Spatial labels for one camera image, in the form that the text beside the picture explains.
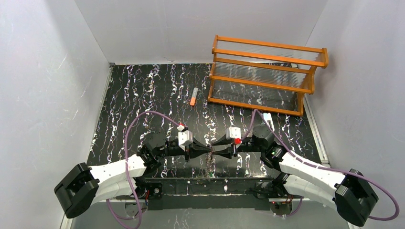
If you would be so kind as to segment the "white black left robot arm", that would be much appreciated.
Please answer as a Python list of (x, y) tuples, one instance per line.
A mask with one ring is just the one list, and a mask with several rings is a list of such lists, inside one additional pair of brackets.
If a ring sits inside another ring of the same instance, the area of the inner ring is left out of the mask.
[(117, 196), (138, 195), (147, 191), (140, 177), (157, 170), (161, 158), (184, 156), (186, 161), (209, 153), (211, 148), (196, 140), (190, 131), (166, 138), (153, 134), (141, 149), (127, 160), (101, 166), (75, 165), (56, 185), (54, 193), (67, 218), (72, 219), (87, 211), (93, 204)]

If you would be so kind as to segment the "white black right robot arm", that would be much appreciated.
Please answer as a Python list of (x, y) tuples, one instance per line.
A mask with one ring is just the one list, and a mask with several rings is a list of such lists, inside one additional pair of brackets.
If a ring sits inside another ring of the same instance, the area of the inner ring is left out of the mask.
[(256, 183), (251, 190), (260, 195), (293, 195), (309, 198), (338, 212), (347, 222), (362, 227), (379, 198), (361, 172), (351, 169), (348, 175), (330, 171), (328, 167), (313, 164), (300, 156), (292, 156), (279, 144), (273, 131), (265, 124), (256, 125), (251, 137), (242, 138), (238, 127), (229, 127), (213, 146), (227, 145), (215, 151), (226, 158), (241, 152), (260, 152), (260, 160), (269, 168), (279, 171), (271, 182)]

